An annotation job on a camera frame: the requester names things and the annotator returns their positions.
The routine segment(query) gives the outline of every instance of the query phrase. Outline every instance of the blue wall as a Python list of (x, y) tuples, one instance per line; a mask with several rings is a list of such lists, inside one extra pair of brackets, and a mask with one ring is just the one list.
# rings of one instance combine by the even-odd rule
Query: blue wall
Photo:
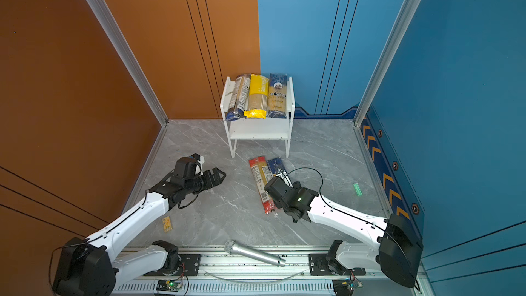
[(341, 114), (361, 100), (403, 1), (258, 0), (261, 72), (290, 74), (308, 114)]
[(438, 296), (525, 293), (526, 223), (491, 234), (526, 217), (525, 62), (526, 0), (422, 0), (373, 101)]

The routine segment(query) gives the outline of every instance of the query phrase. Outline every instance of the shelf board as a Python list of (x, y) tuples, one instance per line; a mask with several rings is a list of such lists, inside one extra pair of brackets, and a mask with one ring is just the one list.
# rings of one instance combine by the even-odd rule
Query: shelf board
[(289, 120), (239, 119), (230, 122), (229, 131), (233, 140), (286, 140), (289, 137)]

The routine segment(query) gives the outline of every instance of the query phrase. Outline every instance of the green block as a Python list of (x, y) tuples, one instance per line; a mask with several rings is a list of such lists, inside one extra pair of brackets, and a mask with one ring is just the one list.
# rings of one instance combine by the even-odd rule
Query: green block
[(356, 194), (358, 194), (358, 196), (361, 197), (363, 193), (361, 193), (360, 186), (358, 185), (358, 183), (354, 183), (353, 185), (355, 186)]

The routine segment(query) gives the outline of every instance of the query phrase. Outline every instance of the small yellow card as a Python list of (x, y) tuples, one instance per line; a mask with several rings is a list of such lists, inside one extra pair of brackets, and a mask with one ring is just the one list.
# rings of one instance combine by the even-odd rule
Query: small yellow card
[(164, 226), (165, 232), (171, 231), (170, 216), (162, 219), (162, 225)]

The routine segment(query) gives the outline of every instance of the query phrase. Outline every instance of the silver microphone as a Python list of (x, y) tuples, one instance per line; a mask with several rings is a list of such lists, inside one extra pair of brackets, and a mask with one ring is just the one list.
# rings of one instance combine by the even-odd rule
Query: silver microphone
[(247, 247), (236, 240), (228, 240), (225, 244), (225, 251), (229, 254), (246, 256), (270, 265), (285, 267), (285, 260), (280, 256)]

